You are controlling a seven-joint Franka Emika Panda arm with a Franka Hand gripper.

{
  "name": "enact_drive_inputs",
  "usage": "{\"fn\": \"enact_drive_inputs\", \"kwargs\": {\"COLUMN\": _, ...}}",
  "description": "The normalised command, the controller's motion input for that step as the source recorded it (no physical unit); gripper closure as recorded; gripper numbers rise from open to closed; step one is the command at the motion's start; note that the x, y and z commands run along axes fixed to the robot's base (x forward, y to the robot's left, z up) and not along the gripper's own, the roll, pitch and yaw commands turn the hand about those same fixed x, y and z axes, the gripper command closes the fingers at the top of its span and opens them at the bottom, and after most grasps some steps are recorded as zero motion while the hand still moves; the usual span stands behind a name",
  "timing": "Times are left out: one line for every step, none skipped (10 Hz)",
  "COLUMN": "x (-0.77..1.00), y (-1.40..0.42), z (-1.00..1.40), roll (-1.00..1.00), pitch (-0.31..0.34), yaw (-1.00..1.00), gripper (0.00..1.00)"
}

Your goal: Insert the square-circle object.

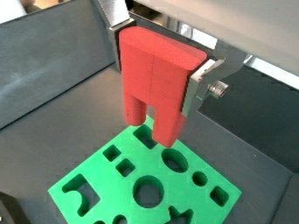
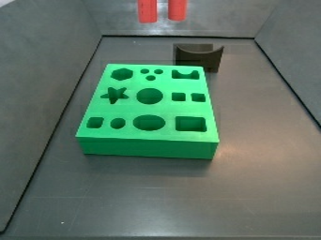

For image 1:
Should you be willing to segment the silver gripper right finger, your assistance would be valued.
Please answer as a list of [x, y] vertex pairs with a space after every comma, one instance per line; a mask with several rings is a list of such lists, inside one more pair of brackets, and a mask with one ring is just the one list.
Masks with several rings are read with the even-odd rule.
[[216, 43], [212, 56], [214, 59], [208, 59], [191, 73], [182, 104], [184, 116], [190, 115], [192, 105], [199, 107], [203, 104], [208, 95], [216, 99], [224, 95], [228, 85], [222, 80], [244, 66], [246, 60], [250, 58], [247, 52], [220, 40]]

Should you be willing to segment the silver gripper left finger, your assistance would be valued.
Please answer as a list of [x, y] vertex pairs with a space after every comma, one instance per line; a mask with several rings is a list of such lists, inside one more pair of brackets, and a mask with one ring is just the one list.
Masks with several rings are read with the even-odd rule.
[[119, 33], [136, 21], [129, 17], [125, 0], [97, 0], [97, 4], [112, 42], [116, 66], [120, 67]]

